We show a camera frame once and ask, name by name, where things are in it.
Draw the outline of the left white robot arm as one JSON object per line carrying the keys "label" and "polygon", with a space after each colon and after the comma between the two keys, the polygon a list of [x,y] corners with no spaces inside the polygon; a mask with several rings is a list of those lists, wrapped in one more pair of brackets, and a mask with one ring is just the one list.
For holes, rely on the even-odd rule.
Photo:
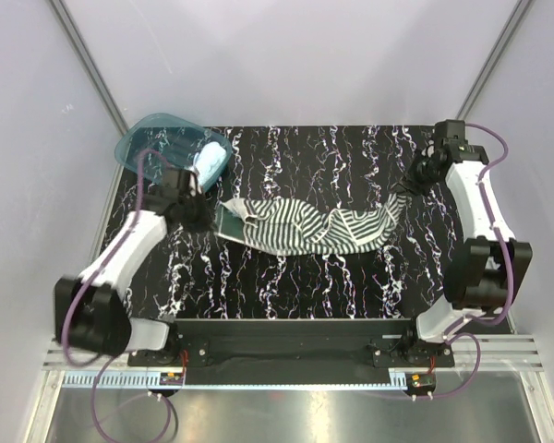
{"label": "left white robot arm", "polygon": [[134,351],[148,351],[160,365],[171,365],[180,356],[181,343],[171,337],[168,323],[127,313],[126,290],[172,229],[207,232],[212,219],[199,189],[147,195],[143,202],[127,214],[116,237],[87,268],[54,286],[55,337],[69,365],[82,367],[101,356]]}

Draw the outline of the teal transparent plastic bin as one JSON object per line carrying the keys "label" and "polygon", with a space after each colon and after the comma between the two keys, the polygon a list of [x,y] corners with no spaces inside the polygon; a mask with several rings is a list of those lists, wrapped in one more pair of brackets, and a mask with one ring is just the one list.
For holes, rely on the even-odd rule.
{"label": "teal transparent plastic bin", "polygon": [[143,176],[159,184],[167,164],[175,169],[191,169],[198,173],[193,166],[194,157],[213,141],[227,151],[224,171],[233,151],[227,138],[174,115],[151,114],[139,120],[119,140],[114,148],[114,157],[119,164],[135,173],[138,170],[139,154],[150,149],[151,153],[143,161]]}

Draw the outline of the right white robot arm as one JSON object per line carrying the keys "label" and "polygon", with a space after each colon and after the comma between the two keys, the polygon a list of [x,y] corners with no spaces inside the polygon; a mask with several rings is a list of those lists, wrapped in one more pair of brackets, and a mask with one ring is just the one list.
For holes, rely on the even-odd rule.
{"label": "right white robot arm", "polygon": [[396,186],[398,194],[424,196],[437,183],[451,191],[463,242],[443,277],[443,295],[412,321],[401,342],[409,365],[422,365],[434,346],[449,342],[470,322],[495,326],[507,317],[533,256],[500,211],[490,181],[492,162],[480,147],[429,148],[416,154]]}

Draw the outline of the black white striped towel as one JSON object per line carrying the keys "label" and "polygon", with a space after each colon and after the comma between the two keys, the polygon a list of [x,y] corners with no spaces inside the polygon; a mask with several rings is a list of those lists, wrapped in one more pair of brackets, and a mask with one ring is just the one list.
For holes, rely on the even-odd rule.
{"label": "black white striped towel", "polygon": [[232,198],[218,206],[214,233],[280,257],[367,253],[387,243],[409,203],[391,194],[375,210],[323,212],[296,198]]}

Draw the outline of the light blue towel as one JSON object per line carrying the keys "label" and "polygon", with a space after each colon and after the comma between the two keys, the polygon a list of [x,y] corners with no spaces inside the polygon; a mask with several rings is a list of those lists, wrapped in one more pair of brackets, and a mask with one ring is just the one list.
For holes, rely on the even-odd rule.
{"label": "light blue towel", "polygon": [[223,171],[227,161],[227,151],[218,142],[206,144],[193,160],[202,188],[211,188]]}

